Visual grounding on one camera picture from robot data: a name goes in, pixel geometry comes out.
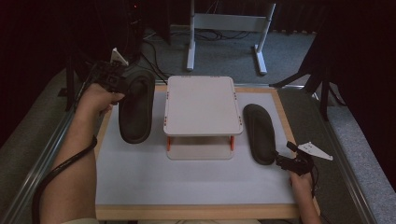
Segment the black equipment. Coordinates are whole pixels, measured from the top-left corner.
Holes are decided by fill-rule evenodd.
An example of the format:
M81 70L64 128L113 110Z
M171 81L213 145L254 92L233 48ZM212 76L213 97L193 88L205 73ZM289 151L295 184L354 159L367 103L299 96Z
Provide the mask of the black equipment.
M297 148L297 146L292 142L288 142L287 147L296 153L296 157L294 159L290 159L277 155L276 165L280 166L283 170L290 170L297 175L310 173L314 168L314 161L312 160L311 155Z
M107 91L125 94L128 91L128 83L125 76L126 68L119 62L107 63L100 61L93 66L86 85L98 83Z

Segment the wooden frame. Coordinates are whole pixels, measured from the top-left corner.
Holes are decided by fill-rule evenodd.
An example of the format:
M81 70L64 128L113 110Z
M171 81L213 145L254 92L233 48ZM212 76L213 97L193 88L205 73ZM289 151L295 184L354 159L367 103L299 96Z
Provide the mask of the wooden frame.
M155 91L166 91L166 86L157 86ZM236 92L271 93L288 141L295 143L291 128L276 89L241 88ZM103 119L98 134L95 156L99 154L110 113ZM296 204L231 204L231 205L96 205L99 220L143 219L279 219L297 218L300 213Z

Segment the black cable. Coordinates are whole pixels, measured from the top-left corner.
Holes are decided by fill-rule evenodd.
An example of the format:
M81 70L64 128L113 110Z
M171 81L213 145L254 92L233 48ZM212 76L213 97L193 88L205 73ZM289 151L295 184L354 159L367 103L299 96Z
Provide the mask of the black cable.
M153 71L153 68L152 68L152 67L151 67L151 68L147 68L147 67L145 67L145 66L143 66L143 65L138 65L137 67L140 67L140 68L149 70L150 72ZM164 75L165 77L170 77L170 76L174 76L175 74L172 74L172 73L163 73L163 75ZM167 84L167 81L166 81L165 79L162 79L162 78L161 78L161 80L162 80L165 84Z
M132 63L130 63L129 65L127 65L125 67L125 72L130 71L131 69L134 69L135 67L137 67L140 63L140 57L137 57L136 60L133 60Z
M91 70L95 69L97 63L94 63ZM82 93L88 88L88 86L91 84L91 79L92 79L92 72L90 72L87 76L87 78L85 78L85 81L82 83L81 88L79 89L78 94L75 97L75 103L74 103L74 110L76 112L77 106L78 106L78 102L79 99L82 96Z
M210 33L210 34L214 34L215 37L207 37L205 35L198 35L200 33ZM217 31L217 30L209 30L209 29L201 29L198 30L195 33L195 36L201 37L203 40L207 40L207 41L219 41L219 40L231 40L231 39L243 39L245 37L247 37L248 35L250 35L250 32L239 32L237 35L234 36L227 36L224 35L222 32Z
M215 8L213 9L212 14L215 14L215 13L216 13L216 10L217 10L217 8L218 8L218 4L219 4L219 0L213 1L212 5L210 5L210 7L207 9L206 14L209 13L210 9L211 9L213 6L215 6Z
M161 75L155 69L155 67L154 67L155 65L152 62L150 62L149 59L143 53L141 53L141 56L148 62L148 65L151 67L152 71L157 75L157 77L159 77L163 81L163 83L168 85L167 81L163 77L161 77Z
M337 96L337 94L335 94L335 91L332 89L331 86L329 86L329 90L330 93L332 94L332 96L334 97L335 101L339 104L339 105L347 105L346 103L342 102L341 99Z
M154 46L153 44L151 44L150 42L146 41L146 40L144 40L143 43L150 45L150 46L152 47L152 49L154 50L154 63L151 63L151 62L148 60L148 58L146 58L146 56L143 55L143 56L145 57L145 59L148 61L148 63L152 64L155 68L157 68L157 70L158 70L161 74L163 74L163 76L168 77L168 76L166 76L166 75L164 74L164 72L163 72L163 71L160 69L160 67L158 66L157 50L155 49L155 46Z
M311 171L311 178L312 178L312 198L315 197L315 191L317 190L317 185L318 185L318 180L319 180L319 171L318 171L318 167L314 164L314 168L316 170L317 173L317 177L315 178L314 176L314 171Z
M87 155L91 150L93 150L96 147L97 144L97 139L94 136L92 138L91 144L85 148L84 150L80 151L78 154L72 156L69 158L67 161L62 162L60 165L58 165L55 169L53 169L51 172L49 172L46 177L40 182L38 185L37 189L35 190L35 195L33 196L33 202L32 202L32 223L33 224L39 224L40 223L40 199L41 195L43 194L45 188L47 185L61 172L63 172L65 169L67 169L71 164L75 163L85 155Z
M320 216L323 217L323 219L324 219L327 223L332 224L332 223L330 222L330 220L329 220L325 215L323 215L323 213L320 213Z
M293 224L292 222L287 221L286 219L279 219L279 221L283 221L283 222L286 222L286 223L289 223L289 224Z

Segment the white metal frame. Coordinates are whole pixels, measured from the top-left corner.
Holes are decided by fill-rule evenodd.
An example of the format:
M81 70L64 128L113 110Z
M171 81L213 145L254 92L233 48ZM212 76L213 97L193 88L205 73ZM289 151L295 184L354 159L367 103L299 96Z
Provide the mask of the white metal frame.
M268 28L274 13L276 4L270 4L270 8L265 17L251 17L238 15L220 15L220 14L203 14L195 13L195 2L191 0L191 35L189 45L189 55L187 60L187 70L192 71L195 59L195 29L214 29L214 30L234 30L247 32L260 32L262 36L259 44L254 46L257 62L260 68L260 74L267 74L264 57L262 56L262 47L267 37Z

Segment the gray floor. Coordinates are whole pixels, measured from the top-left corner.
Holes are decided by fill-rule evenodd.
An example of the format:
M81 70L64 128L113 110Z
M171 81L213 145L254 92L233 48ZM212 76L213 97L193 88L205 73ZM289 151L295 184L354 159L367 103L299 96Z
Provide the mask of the gray floor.
M258 73L257 64L252 57L252 46L259 40L259 36L255 34L241 40L198 40L195 68L192 72L185 70L188 36L181 33L173 35L171 46L155 36L148 38L148 41L154 44L158 65L166 73L229 76L235 83L269 84L282 80L298 70L314 37L305 34L269 34L264 45L264 58L268 69L268 74L264 77ZM145 44L143 51L153 60L153 50L149 45ZM64 72L62 72L51 81L18 129L0 150L0 214L2 215L6 213L23 185L24 178L64 116L65 99L57 96L60 88L65 87L64 80ZM304 85L305 81L306 77L303 77L292 84ZM280 97L297 143L311 141L329 154L333 154L333 148L329 147L331 145L329 136L324 130L312 98L295 89L281 91ZM331 223L362 223L337 163L324 160L316 160L316 163L320 173L317 198L322 213ZM24 206L26 209L21 213L18 223L30 223L29 203ZM282 222L265 220L263 223Z

